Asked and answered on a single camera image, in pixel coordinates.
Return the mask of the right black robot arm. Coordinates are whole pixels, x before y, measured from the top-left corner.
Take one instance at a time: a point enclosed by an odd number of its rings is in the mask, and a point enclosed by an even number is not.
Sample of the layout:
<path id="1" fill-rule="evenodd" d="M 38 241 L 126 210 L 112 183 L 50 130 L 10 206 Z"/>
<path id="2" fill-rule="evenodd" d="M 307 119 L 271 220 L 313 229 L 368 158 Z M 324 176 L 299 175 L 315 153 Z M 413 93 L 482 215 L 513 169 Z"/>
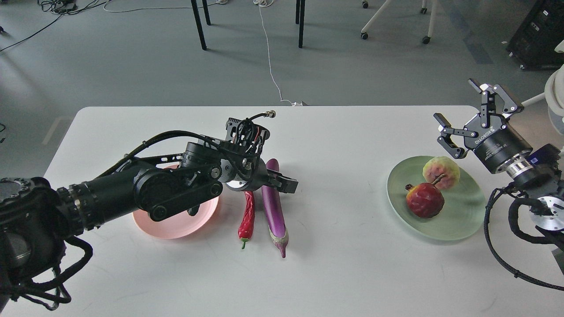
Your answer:
<path id="1" fill-rule="evenodd" d="M 523 111 L 501 85 L 468 80 L 481 94 L 478 113 L 461 129 L 453 128 L 443 114 L 434 114 L 440 126 L 438 143 L 454 158 L 473 152 L 492 174 L 507 173 L 512 182 L 492 191 L 485 207 L 486 243 L 496 260 L 514 277 L 529 283 L 562 291 L 563 287 L 535 279 L 509 265 L 495 251 L 489 234 L 492 207 L 502 195 L 513 197 L 508 221 L 512 233 L 529 243 L 555 245 L 563 249 L 563 178 L 558 160 L 560 151 L 547 144 L 534 151 L 509 124 L 510 116 Z"/>

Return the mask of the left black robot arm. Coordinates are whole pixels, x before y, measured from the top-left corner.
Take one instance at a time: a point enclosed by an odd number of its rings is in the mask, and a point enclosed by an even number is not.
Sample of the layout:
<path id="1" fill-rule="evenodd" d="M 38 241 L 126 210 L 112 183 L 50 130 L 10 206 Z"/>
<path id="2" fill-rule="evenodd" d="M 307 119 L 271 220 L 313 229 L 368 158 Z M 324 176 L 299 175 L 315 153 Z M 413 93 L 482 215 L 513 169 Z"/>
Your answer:
<path id="1" fill-rule="evenodd" d="M 256 124 L 266 111 L 226 122 L 226 139 L 171 130 L 155 135 L 88 182 L 53 189 L 45 178 L 2 178 L 1 307 L 19 298 L 55 310 L 69 303 L 65 281 L 92 258 L 79 238 L 135 210 L 153 221 L 186 211 L 232 191 L 262 186 L 294 193 L 298 181 L 268 168 L 261 154 L 270 138 Z"/>

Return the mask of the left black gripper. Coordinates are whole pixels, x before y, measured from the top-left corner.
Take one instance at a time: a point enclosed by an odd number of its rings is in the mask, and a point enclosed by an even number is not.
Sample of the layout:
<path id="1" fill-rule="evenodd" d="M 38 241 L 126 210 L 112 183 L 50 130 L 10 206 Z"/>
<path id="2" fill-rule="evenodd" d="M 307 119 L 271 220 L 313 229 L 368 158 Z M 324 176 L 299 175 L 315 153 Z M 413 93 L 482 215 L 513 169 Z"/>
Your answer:
<path id="1" fill-rule="evenodd" d="M 286 177 L 279 171 L 268 171 L 261 158 L 250 170 L 242 169 L 242 174 L 231 164 L 224 166 L 229 166 L 229 169 L 223 171 L 223 180 L 226 181 L 223 184 L 235 192 L 254 192 L 266 185 L 281 193 L 295 193 L 298 187 L 298 180 Z"/>

